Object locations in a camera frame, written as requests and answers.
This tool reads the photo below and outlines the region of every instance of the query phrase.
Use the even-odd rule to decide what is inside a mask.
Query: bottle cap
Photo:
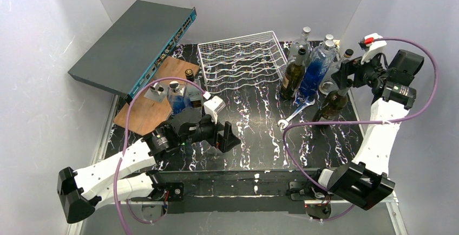
[[[191,69],[186,69],[186,70],[185,70],[185,77],[186,77],[187,80],[193,82],[193,81],[194,81],[193,70],[191,70]]]
[[[310,27],[304,27],[303,28],[303,34],[309,35],[310,32],[311,32],[311,28]]]
[[[326,34],[326,35],[325,35],[324,41],[327,41],[327,40],[333,40],[333,35],[331,35],[331,34]]]
[[[325,50],[329,50],[330,48],[334,48],[335,43],[332,40],[325,41]]]
[[[346,49],[346,52],[344,52],[344,57],[350,58],[353,54],[354,54],[354,50]]]
[[[176,93],[180,90],[180,84],[178,81],[172,81],[169,83],[169,88]]]
[[[299,54],[299,55],[305,55],[305,54],[306,54],[306,49],[300,48],[300,49],[298,50],[298,54]]]

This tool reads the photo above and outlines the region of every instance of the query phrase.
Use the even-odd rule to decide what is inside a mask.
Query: silver bottle cap
[[[304,27],[303,28],[303,34],[304,35],[309,35],[310,32],[311,32],[311,28],[310,27]]]
[[[172,81],[169,83],[169,88],[176,93],[180,90],[180,84],[178,81]]]
[[[324,38],[324,41],[327,41],[327,40],[333,40],[333,35],[331,35],[331,34],[326,34],[326,35],[325,35],[325,38]]]
[[[325,50],[329,50],[335,47],[335,43],[332,40],[325,41]]]

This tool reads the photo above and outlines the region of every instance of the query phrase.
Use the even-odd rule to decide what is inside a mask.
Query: red connector
[[[371,43],[373,43],[375,39],[373,37],[369,37],[367,39],[365,39],[365,41],[363,42],[365,45],[369,45]]]

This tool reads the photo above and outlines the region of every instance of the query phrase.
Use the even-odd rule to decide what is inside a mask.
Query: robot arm
[[[204,116],[196,109],[185,109],[174,119],[164,121],[157,128],[127,148],[119,171],[117,192],[119,200],[133,197],[151,197],[156,190],[179,189],[169,201],[182,200],[183,184],[163,183],[154,171],[147,171],[135,177],[125,178],[145,167],[156,165],[175,154],[186,143],[206,140],[223,153],[240,144],[233,134],[229,122],[223,126],[217,113],[224,106],[214,97],[204,103]],[[119,152],[94,165],[73,170],[67,167],[59,172],[57,193],[64,209],[67,223],[76,223],[90,216],[96,209],[113,202],[113,179]]]
[[[347,77],[354,74],[354,87],[370,86],[374,94],[371,119],[388,121],[405,117],[416,98],[416,90],[409,87],[420,70],[424,57],[399,50],[388,68],[381,65],[381,50],[385,41],[369,43],[366,36],[360,45],[366,53],[352,61],[343,62],[332,78],[341,87]],[[355,158],[334,171],[324,169],[318,182],[329,193],[368,210],[394,190],[395,183],[388,179],[389,157],[399,130],[399,123],[369,125]]]

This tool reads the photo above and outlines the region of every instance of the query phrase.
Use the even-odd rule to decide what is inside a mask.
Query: blue bottle
[[[300,85],[300,92],[304,96],[309,97],[316,93],[335,56],[335,43],[332,40],[327,40],[325,44],[313,49],[311,64],[307,67]]]
[[[189,99],[185,98],[186,86],[179,84],[178,81],[172,81],[167,91],[167,100],[171,105],[172,113],[179,114],[186,107],[191,107]]]

